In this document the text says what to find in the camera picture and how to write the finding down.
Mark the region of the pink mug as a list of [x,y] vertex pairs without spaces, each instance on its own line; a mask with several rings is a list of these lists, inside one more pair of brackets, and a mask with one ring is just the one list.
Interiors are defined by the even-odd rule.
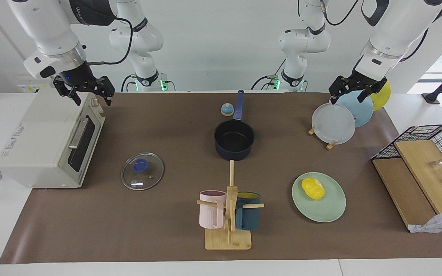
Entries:
[[221,229],[225,224],[224,205],[226,192],[217,190],[205,190],[200,192],[200,200],[214,203],[213,206],[200,204],[199,225],[205,229]]

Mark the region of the white power strip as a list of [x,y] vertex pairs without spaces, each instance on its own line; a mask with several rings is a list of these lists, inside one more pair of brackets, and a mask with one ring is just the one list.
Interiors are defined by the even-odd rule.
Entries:
[[30,84],[30,85],[18,85],[18,89],[21,93],[38,93],[42,89],[49,89],[49,85],[44,84]]

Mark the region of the brown table mat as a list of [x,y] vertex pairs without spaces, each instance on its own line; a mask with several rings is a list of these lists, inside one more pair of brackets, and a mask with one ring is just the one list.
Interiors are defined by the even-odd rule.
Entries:
[[[117,93],[80,189],[31,191],[0,264],[105,261],[212,261],[441,258],[442,233],[409,233],[371,158],[397,135],[385,110],[328,151],[307,135],[326,93],[247,93],[243,119],[255,131],[235,163],[235,185],[261,195],[250,250],[206,250],[196,201],[228,186],[228,161],[214,129],[230,93]],[[131,156],[154,153],[164,175],[134,191],[121,182]],[[307,172],[336,180],[343,215],[328,223],[301,214],[292,186]]]

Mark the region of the wooden mug rack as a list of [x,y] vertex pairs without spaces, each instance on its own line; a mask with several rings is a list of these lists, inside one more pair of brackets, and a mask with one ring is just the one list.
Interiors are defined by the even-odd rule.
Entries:
[[197,204],[216,208],[223,214],[216,214],[214,229],[205,229],[204,247],[207,250],[248,250],[252,247],[251,231],[238,229],[235,225],[236,204],[238,201],[238,187],[234,185],[235,161],[229,161],[230,175],[229,184],[224,201],[208,201],[198,199]]

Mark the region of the wooden plate rack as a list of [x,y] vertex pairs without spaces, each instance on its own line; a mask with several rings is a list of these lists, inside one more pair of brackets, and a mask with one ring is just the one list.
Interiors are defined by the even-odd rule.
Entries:
[[323,143],[326,144],[325,148],[326,150],[331,150],[336,145],[336,140],[331,139],[328,136],[327,131],[324,130],[324,128],[314,125],[307,131],[309,136],[316,136],[319,140],[321,140]]

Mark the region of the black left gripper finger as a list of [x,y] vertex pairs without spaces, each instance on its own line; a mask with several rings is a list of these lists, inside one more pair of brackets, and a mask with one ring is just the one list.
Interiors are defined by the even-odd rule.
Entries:
[[329,87],[330,103],[334,105],[338,99],[353,89],[353,79],[350,77],[338,76]]
[[360,95],[358,96],[359,103],[362,103],[368,96],[372,95],[373,93],[379,93],[380,90],[385,86],[387,81],[388,81],[387,78],[384,77],[384,78],[382,78],[381,81],[378,81],[375,84],[366,86],[365,89],[363,89],[361,91]]

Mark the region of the light wooden board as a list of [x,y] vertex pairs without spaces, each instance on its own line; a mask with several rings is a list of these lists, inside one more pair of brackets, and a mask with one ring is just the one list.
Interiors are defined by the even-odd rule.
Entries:
[[394,143],[433,210],[442,213],[442,153],[432,140],[408,140]]

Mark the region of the light green plate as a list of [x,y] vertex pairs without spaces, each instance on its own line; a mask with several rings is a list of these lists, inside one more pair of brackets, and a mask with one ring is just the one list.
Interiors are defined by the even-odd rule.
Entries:
[[[312,177],[321,182],[325,194],[322,199],[311,199],[302,187],[303,180]],[[339,219],[347,206],[347,199],[340,184],[329,175],[320,172],[304,173],[292,186],[292,199],[298,211],[310,220],[321,223]]]

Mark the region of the white toaster oven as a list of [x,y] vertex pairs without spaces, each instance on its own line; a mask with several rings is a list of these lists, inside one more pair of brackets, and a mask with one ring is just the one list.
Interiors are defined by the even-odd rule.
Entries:
[[31,188],[79,188],[105,122],[95,94],[81,103],[39,91],[0,153],[5,177]]

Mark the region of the light blue plate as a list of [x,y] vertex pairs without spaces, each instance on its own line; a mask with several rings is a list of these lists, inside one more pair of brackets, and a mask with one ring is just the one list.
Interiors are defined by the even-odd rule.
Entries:
[[372,100],[370,97],[366,97],[363,102],[359,102],[358,96],[360,94],[361,91],[352,91],[342,95],[336,102],[336,104],[343,105],[352,113],[356,128],[365,125],[373,115]]

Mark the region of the glass lid blue knob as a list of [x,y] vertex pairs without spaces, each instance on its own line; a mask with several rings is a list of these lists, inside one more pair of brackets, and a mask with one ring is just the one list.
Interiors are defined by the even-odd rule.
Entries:
[[128,159],[121,170],[121,182],[134,191],[144,191],[154,187],[164,175],[164,162],[160,156],[142,152]]

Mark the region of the dark teal mug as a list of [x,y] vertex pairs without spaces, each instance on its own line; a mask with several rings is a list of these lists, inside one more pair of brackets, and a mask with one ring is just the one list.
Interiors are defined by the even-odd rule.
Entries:
[[247,204],[261,203],[261,196],[255,192],[238,192],[235,205],[235,227],[241,230],[253,231],[260,226],[260,209],[244,208]]

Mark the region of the dark blue pot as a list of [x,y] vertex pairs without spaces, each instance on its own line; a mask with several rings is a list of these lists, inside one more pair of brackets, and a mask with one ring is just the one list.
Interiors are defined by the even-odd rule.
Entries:
[[242,120],[244,90],[238,90],[233,118],[218,124],[214,130],[217,154],[228,161],[241,161],[251,152],[255,140],[253,128]]

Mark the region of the yellow plate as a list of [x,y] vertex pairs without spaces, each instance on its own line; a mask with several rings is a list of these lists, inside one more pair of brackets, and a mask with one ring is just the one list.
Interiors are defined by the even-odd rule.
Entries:
[[391,84],[387,81],[378,93],[370,95],[373,102],[373,111],[377,111],[384,107],[391,97]]

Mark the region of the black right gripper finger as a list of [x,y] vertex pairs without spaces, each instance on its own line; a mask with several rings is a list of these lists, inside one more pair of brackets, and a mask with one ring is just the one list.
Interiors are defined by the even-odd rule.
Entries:
[[54,78],[54,87],[58,91],[58,94],[61,97],[68,97],[72,99],[76,105],[81,104],[81,99],[79,95],[77,94],[77,86],[72,86],[71,89],[68,89],[65,82],[61,77],[55,77]]
[[94,94],[102,97],[107,105],[112,104],[112,97],[115,94],[115,87],[107,76],[96,79]]

